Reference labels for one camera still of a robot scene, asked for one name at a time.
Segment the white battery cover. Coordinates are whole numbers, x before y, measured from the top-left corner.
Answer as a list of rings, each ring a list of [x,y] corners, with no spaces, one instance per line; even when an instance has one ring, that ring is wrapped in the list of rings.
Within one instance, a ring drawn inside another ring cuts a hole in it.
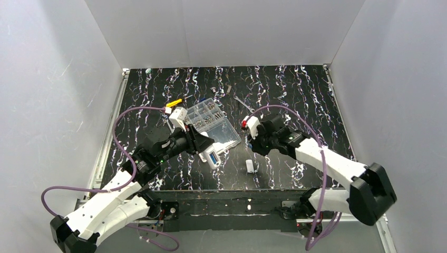
[[[246,169],[247,169],[247,173],[254,173],[255,172],[255,168],[254,168],[254,163],[252,160],[246,160]]]

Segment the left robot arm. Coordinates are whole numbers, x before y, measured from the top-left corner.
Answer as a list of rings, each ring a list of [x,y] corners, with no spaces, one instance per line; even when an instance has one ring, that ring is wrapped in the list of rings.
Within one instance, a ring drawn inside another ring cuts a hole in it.
[[[53,241],[62,252],[95,252],[107,237],[126,225],[162,213],[163,200],[144,186],[161,172],[163,162],[183,152],[209,152],[210,166],[216,168],[219,158],[214,143],[192,124],[174,132],[153,130],[101,192],[67,216],[56,215],[51,220]]]

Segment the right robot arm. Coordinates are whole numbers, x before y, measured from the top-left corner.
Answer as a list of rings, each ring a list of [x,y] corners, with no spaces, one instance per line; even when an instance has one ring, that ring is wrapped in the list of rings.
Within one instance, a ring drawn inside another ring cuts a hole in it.
[[[317,141],[301,130],[285,125],[280,116],[259,121],[246,116],[242,128],[249,131],[247,140],[254,153],[262,156],[278,150],[308,164],[336,180],[341,190],[311,188],[289,208],[295,217],[312,217],[317,211],[349,213],[361,223],[372,226],[397,202],[397,196],[383,166],[370,166],[320,148]]]

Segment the white remote control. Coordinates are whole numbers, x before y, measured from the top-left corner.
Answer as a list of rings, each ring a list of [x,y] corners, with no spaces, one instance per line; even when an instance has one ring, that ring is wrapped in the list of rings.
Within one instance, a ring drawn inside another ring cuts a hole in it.
[[[221,158],[217,154],[214,144],[208,146],[203,152],[199,153],[199,155],[206,160],[212,170],[216,170],[221,166]]]

